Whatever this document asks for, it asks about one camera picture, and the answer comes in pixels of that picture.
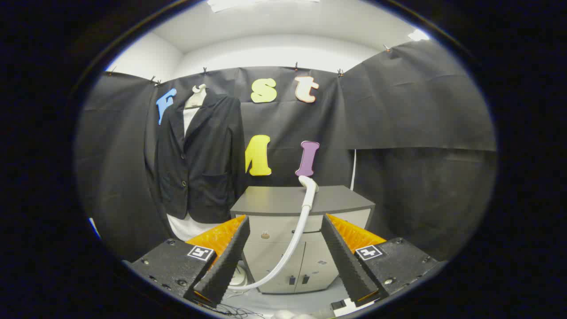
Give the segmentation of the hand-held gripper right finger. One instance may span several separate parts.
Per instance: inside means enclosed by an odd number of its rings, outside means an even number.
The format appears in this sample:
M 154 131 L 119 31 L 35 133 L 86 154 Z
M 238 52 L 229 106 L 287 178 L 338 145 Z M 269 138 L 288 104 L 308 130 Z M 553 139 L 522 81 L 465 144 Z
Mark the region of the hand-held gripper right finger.
M 356 306 L 399 294 L 443 269 L 407 239 L 385 240 L 331 214 L 323 217 L 321 233 Z

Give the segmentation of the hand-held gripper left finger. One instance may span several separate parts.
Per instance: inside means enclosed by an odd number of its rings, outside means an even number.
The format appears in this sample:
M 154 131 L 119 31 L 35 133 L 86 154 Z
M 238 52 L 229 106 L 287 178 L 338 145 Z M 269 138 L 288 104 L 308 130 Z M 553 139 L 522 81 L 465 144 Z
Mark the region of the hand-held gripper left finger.
M 165 293 L 215 307 L 228 289 L 249 234 L 249 218 L 242 215 L 187 242 L 165 240 L 129 268 Z

